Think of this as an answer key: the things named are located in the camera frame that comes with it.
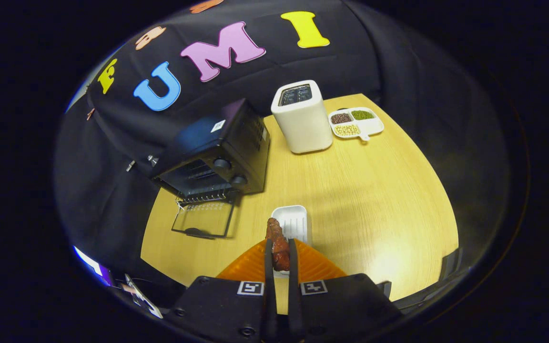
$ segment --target roasted meat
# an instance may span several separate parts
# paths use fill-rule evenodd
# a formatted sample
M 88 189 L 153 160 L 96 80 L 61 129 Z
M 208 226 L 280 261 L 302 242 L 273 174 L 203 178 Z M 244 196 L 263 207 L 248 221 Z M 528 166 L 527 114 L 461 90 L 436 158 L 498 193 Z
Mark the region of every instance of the roasted meat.
M 273 243 L 273 267 L 275 271 L 289 271 L 289 243 L 283 236 L 283 228 L 274 218 L 268 219 L 266 239 Z

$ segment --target black toaster oven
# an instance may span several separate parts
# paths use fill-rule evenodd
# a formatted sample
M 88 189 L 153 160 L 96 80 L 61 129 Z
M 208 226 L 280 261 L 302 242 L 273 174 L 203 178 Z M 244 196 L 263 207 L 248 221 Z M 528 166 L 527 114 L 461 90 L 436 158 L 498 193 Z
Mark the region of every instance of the black toaster oven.
M 179 207 L 201 202 L 228 202 L 264 189 L 270 133 L 246 99 L 201 117 L 176 135 L 152 161 L 151 180 L 179 198 Z M 201 228 L 182 228 L 192 234 Z

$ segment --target white tray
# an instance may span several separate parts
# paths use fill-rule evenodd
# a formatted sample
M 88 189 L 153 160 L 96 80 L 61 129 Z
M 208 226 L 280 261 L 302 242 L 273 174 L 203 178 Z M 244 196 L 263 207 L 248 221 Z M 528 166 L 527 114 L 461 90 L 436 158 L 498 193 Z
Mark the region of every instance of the white tray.
M 308 213 L 304 206 L 293 205 L 276 208 L 270 216 L 279 221 L 285 238 L 298 239 L 312 246 L 311 227 L 309 226 Z M 289 272 L 273 272 L 275 278 L 289 277 Z
M 374 118 L 372 119 L 363 119 L 363 120 L 357 120 L 353 117 L 351 114 L 352 111 L 367 111 L 371 113 Z M 346 115 L 349 116 L 351 121 L 347 121 L 345 123 L 340 124 L 334 124 L 332 123 L 332 116 L 340 114 L 340 113 L 346 113 Z M 329 115 L 327 115 L 327 121 L 329 122 L 329 126 L 332 128 L 332 132 L 337 135 L 340 138 L 349 139 L 349 138 L 355 138 L 359 137 L 363 141 L 369 141 L 370 135 L 377 134 L 379 132 L 382 132 L 385 130 L 385 125 L 383 124 L 383 121 L 368 107 L 353 107 L 350 109 L 342 109 L 338 111 L 333 111 Z M 336 133 L 336 127 L 337 126 L 345 126 L 345 125 L 355 125 L 359 129 L 359 134 L 357 135 L 339 135 Z

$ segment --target letter m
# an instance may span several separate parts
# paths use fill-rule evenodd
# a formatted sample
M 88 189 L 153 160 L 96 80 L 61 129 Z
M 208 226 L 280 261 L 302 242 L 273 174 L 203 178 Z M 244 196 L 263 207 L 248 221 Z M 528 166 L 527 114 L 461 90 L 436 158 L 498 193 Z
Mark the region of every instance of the letter m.
M 181 52 L 181 56 L 190 57 L 194 65 L 202 73 L 200 80 L 207 82 L 220 74 L 219 68 L 213 68 L 208 63 L 211 61 L 224 68 L 230 68 L 232 57 L 230 50 L 236 54 L 237 63 L 252 61 L 266 53 L 266 49 L 259 48 L 244 31 L 244 21 L 235 22 L 220 31 L 218 46 L 196 42 Z

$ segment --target letter u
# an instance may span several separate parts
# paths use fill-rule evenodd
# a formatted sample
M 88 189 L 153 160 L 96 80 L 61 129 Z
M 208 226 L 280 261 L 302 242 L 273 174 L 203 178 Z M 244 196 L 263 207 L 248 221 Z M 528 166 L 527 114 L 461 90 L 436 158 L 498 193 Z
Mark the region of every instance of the letter u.
M 168 69 L 168 62 L 164 61 L 158 67 L 155 67 L 152 71 L 153 77 L 159 77 L 162 82 L 168 87 L 168 93 L 159 97 L 152 91 L 150 88 L 150 81 L 143 80 L 133 92 L 134 96 L 141 99 L 144 104 L 146 104 L 153 111 L 163 111 L 172 105 L 177 98 L 179 98 L 179 93 L 181 93 L 181 85 L 175 76 Z

